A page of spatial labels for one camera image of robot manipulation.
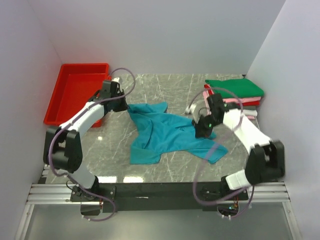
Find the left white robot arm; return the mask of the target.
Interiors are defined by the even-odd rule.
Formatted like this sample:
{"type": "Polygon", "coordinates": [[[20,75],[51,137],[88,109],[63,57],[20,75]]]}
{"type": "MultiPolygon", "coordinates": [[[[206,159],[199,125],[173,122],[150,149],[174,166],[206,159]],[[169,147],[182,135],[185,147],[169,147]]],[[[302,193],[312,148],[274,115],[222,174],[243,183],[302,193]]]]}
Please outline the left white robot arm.
{"type": "Polygon", "coordinates": [[[105,80],[102,88],[85,103],[72,118],[59,126],[50,126],[45,135],[43,162],[58,177],[67,177],[74,184],[98,193],[98,177],[83,163],[81,139],[95,122],[109,112],[128,109],[121,77],[105,80]]]}

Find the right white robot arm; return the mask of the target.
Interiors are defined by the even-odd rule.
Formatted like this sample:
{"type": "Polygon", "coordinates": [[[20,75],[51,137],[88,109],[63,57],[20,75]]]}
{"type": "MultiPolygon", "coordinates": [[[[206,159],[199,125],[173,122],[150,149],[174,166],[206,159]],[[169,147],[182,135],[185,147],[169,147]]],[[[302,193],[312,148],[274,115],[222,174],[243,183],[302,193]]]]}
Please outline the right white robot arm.
{"type": "Polygon", "coordinates": [[[223,124],[234,132],[248,152],[245,168],[222,178],[227,191],[274,181],[285,175],[285,147],[262,133],[244,114],[241,101],[224,102],[221,94],[204,92],[208,115],[192,121],[196,138],[208,138],[223,124]]]}

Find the teal t shirt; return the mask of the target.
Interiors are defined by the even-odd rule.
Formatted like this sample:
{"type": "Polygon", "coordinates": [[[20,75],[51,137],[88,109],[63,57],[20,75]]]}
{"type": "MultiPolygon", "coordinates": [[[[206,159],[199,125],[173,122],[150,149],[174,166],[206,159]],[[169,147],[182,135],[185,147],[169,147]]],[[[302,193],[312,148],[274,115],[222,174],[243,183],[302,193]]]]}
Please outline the teal t shirt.
{"type": "Polygon", "coordinates": [[[196,138],[192,120],[167,112],[168,103],[136,103],[128,105],[128,114],[135,124],[138,136],[130,146],[130,164],[159,163],[165,153],[186,151],[205,159],[215,144],[215,133],[209,138],[196,138]]]}

